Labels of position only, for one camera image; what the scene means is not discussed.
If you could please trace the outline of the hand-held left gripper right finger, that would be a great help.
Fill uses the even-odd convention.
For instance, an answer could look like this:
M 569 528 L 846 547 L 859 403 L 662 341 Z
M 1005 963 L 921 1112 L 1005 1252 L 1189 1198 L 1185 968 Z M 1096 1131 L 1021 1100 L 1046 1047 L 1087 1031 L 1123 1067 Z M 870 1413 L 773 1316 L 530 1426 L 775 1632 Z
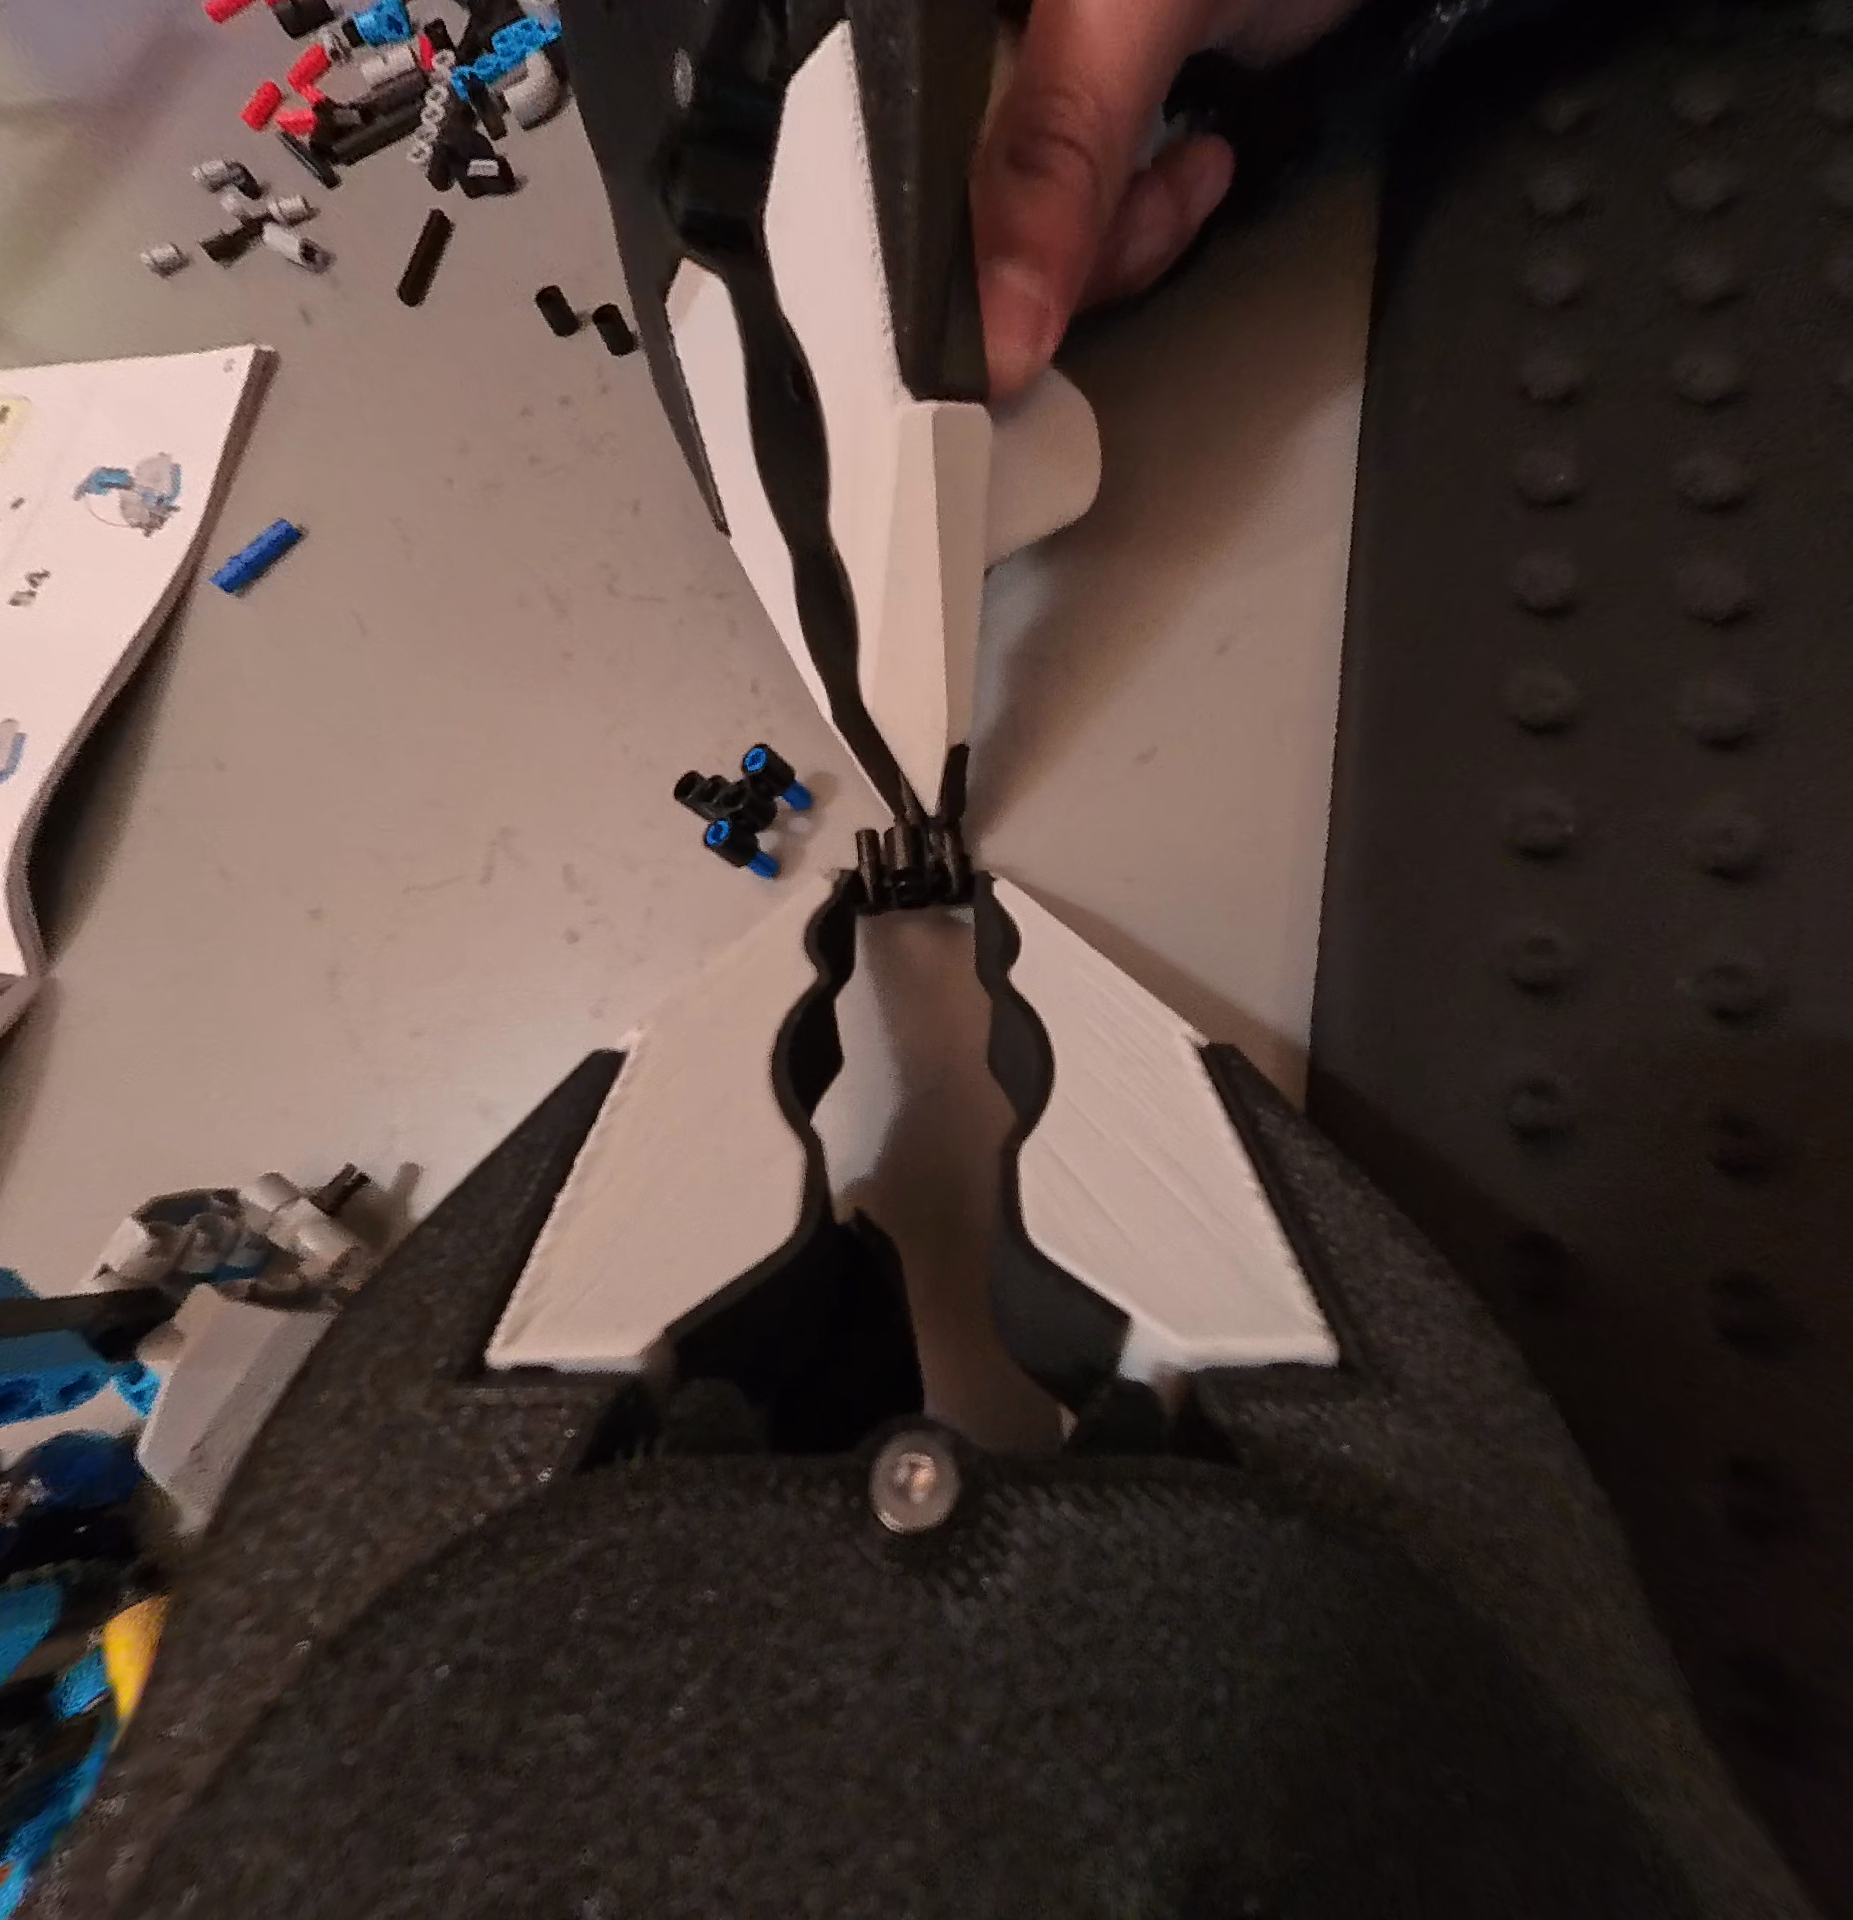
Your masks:
M 1062 1408 L 1122 1385 L 1340 1364 L 1293 1211 L 1255 1156 L 1234 1067 L 1001 877 L 972 900 L 988 1068 L 1008 1107 L 989 1305 Z

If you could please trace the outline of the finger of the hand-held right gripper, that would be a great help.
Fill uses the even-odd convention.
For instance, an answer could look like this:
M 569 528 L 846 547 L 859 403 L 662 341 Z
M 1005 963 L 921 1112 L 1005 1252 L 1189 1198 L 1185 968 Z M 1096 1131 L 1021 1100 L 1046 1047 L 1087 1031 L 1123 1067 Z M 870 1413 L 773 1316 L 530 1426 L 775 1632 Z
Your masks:
M 988 406 L 903 379 L 859 81 L 846 22 L 792 75 L 765 263 L 819 406 L 846 716 L 867 723 L 903 797 L 939 804 L 968 723 L 994 428 Z
M 831 468 L 803 353 L 757 269 L 701 263 L 668 286 L 673 359 L 724 540 L 867 784 L 906 784 L 859 695 L 859 618 L 831 534 Z

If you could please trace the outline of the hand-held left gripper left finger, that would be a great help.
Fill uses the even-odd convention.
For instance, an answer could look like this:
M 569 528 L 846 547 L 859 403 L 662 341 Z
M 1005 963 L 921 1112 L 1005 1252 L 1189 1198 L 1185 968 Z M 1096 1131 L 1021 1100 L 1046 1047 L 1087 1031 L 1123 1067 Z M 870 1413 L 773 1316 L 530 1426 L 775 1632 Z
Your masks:
M 626 1035 L 490 1371 L 648 1371 L 831 1211 L 811 1119 L 842 1064 L 857 899 L 853 877 L 796 880 Z

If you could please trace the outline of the black connector brick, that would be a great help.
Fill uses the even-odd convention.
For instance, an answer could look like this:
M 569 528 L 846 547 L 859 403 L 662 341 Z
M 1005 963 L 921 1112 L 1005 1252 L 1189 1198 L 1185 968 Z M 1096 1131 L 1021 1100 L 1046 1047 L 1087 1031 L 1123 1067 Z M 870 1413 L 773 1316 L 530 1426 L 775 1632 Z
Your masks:
M 953 744 L 943 761 L 939 808 L 929 814 L 921 797 L 900 780 L 886 829 L 857 831 L 857 873 L 861 913 L 908 913 L 929 906 L 966 906 L 974 869 L 966 849 L 968 744 Z

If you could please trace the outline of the grey desk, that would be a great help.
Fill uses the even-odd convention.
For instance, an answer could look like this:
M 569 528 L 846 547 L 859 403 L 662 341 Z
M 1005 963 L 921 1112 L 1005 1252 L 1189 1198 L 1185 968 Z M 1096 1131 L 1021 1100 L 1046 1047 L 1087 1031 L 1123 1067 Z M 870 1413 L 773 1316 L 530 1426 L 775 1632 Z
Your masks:
M 70 1290 L 157 1190 L 342 1162 L 398 1234 L 580 1061 L 849 861 L 880 804 L 711 528 L 637 355 L 531 290 L 622 301 L 572 110 L 447 199 L 406 160 L 318 193 L 322 273 L 154 279 L 191 178 L 311 182 L 237 113 L 255 11 L 0 4 L 0 368 L 278 350 L 196 586 L 33 831 L 49 975 L 0 1044 L 0 1267 Z M 988 584 L 968 845 L 1305 1096 L 1376 190 L 1325 146 L 1153 300 L 1074 335 L 1093 515 Z M 770 742 L 810 784 L 724 866 L 673 800 Z

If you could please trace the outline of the person's right hand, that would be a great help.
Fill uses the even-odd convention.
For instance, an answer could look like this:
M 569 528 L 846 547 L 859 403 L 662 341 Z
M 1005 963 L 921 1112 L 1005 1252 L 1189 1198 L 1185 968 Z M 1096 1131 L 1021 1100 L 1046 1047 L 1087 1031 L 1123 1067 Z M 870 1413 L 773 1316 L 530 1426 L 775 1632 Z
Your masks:
M 968 174 L 989 400 L 1043 377 L 1076 311 L 1145 294 L 1222 202 L 1217 134 L 1153 146 L 1194 52 L 1306 50 L 1352 4 L 1035 4 Z

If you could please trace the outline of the pile of loose toy bricks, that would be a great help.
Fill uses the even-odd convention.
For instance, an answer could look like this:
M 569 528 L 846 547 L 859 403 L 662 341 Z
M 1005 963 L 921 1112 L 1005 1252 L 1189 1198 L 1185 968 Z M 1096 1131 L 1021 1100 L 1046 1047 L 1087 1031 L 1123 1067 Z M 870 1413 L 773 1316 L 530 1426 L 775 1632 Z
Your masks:
M 319 190 L 367 160 L 402 152 L 433 196 L 508 199 L 521 170 L 504 143 L 551 123 L 566 101 L 560 4 L 198 4 L 210 24 L 264 11 L 291 45 L 284 77 L 253 88 L 240 124 Z M 213 199 L 218 229 L 144 245 L 154 279 L 194 255 L 220 269 L 274 251 L 322 273 L 334 251 L 311 233 L 318 206 L 272 190 L 253 166 L 207 156 L 191 178 Z

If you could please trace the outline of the black blue connector assembly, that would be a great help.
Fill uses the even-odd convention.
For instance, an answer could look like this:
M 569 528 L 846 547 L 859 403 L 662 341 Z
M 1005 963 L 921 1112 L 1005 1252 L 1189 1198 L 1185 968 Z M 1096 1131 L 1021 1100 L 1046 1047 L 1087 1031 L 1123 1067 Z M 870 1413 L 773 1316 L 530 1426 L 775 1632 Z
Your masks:
M 807 816 L 817 808 L 796 766 L 770 742 L 749 744 L 731 776 L 685 769 L 673 782 L 673 800 L 701 824 L 708 851 L 760 880 L 779 877 L 779 857 L 765 845 L 779 816 Z

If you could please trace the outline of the blue yellow brick assembly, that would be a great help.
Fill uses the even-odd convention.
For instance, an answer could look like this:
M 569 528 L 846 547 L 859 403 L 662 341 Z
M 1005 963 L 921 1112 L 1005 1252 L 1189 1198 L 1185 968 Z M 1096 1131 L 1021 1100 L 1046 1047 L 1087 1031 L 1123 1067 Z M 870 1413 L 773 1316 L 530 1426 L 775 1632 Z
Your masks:
M 128 1729 L 182 1548 L 378 1267 L 367 1188 L 345 1162 L 150 1198 L 59 1295 L 0 1267 L 0 1918 Z

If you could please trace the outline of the blue pin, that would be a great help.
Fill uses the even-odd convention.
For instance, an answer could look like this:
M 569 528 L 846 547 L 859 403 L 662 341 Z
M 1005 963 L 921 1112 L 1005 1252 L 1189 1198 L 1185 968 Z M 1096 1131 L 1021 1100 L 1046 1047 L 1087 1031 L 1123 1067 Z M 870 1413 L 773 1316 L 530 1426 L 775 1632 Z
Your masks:
M 305 531 L 294 522 L 278 519 L 260 534 L 255 534 L 240 548 L 233 548 L 210 571 L 207 586 L 231 600 L 240 600 L 260 576 L 268 576 L 302 540 L 305 540 Z

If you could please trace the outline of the black studded mat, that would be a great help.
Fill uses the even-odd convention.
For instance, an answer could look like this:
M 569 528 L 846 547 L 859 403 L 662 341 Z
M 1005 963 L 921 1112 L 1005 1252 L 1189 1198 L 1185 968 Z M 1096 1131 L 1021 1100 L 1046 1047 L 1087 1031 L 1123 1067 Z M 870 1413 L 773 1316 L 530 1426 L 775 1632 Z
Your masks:
M 1310 1067 L 1853 1918 L 1853 4 L 1557 4 L 1395 123 Z

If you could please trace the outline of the toy instruction booklet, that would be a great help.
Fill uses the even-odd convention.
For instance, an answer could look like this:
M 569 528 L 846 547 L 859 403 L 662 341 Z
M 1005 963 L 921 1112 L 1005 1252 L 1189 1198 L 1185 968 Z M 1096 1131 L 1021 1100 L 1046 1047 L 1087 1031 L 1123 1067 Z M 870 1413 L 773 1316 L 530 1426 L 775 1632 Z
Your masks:
M 185 595 L 272 347 L 0 368 L 0 1039 L 49 960 L 33 831 Z

